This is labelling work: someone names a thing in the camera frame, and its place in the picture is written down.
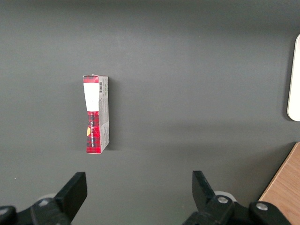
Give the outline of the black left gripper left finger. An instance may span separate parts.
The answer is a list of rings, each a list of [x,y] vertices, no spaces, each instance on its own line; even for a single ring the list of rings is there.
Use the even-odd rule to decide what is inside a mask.
[[[87,197],[85,172],[77,172],[54,197],[44,197],[17,212],[0,207],[2,225],[70,225]]]

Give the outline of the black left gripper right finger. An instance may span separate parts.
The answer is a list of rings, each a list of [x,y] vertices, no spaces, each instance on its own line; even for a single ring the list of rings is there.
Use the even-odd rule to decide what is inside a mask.
[[[192,173],[192,194],[198,211],[185,225],[289,225],[283,213],[269,202],[252,202],[244,207],[212,190],[202,171]]]

